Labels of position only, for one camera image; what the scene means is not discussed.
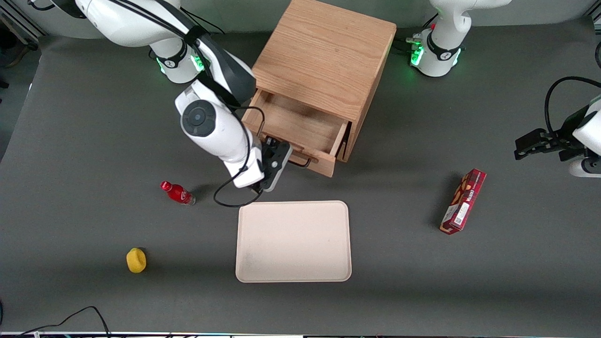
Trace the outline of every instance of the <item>beige tray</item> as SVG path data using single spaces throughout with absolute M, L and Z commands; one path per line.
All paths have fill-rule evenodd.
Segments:
M 345 281 L 350 274 L 349 210 L 344 202 L 264 202 L 240 208 L 239 281 Z

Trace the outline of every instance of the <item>red snack box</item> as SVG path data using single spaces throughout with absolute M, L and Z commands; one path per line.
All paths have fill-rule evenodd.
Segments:
M 441 230 L 444 233 L 452 235 L 463 230 L 485 178 L 486 173 L 474 169 L 461 179 L 461 184 L 455 190 L 453 202 L 441 223 Z

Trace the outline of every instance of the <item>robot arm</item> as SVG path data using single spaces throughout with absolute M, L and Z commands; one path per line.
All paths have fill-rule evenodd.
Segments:
M 570 174 L 601 178 L 601 114 L 597 113 L 600 109 L 601 96 L 598 96 L 568 117 L 557 131 L 549 133 L 538 128 L 518 138 L 514 152 L 516 160 L 536 153 L 559 151 L 562 162 L 572 160 Z
M 207 31 L 195 28 L 179 10 L 180 0 L 75 2 L 110 41 L 128 47 L 150 45 L 170 80 L 184 83 L 194 79 L 175 100 L 183 132 L 224 162 L 236 187 L 273 189 L 292 148 L 284 142 L 262 147 L 234 116 L 235 106 L 254 95 L 252 70 L 217 45 Z M 159 23 L 148 17 L 159 18 Z M 193 29 L 200 33 L 187 45 L 183 37 Z M 264 161 L 269 168 L 263 167 Z
M 446 75 L 457 64 L 461 43 L 472 27 L 469 10 L 496 8 L 511 0 L 430 0 L 438 11 L 435 27 L 413 35 L 411 65 L 432 77 Z

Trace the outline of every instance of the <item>plastic bottle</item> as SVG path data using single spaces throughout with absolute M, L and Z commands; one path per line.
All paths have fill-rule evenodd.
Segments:
M 160 184 L 160 188 L 166 191 L 167 196 L 177 203 L 185 204 L 187 206 L 196 203 L 196 197 L 179 184 L 171 184 L 167 181 L 163 181 L 163 183 Z

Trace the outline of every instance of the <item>gray table surface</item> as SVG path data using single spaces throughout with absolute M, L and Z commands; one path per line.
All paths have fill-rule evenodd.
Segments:
M 252 63 L 267 37 L 216 39 Z M 344 283 L 237 281 L 237 209 L 212 202 L 225 168 L 180 130 L 173 100 L 184 86 L 146 48 L 41 45 L 0 165 L 5 331 L 95 305 L 113 331 L 601 334 L 601 180 L 570 176 L 557 154 L 513 159 L 513 141 L 544 126 L 554 80 L 599 78 L 590 19 L 474 28 L 459 65 L 439 79 L 389 56 L 350 162 L 333 179 L 291 166 L 261 198 L 348 204 L 353 274 Z M 555 126 L 597 94 L 558 88 Z M 474 167 L 489 176 L 465 230 L 447 236 L 438 222 Z M 197 205 L 169 201 L 163 180 L 196 187 Z M 241 193 L 223 198 L 249 196 Z M 142 274 L 126 268 L 132 247 L 148 251 Z M 101 326 L 87 313 L 60 330 Z

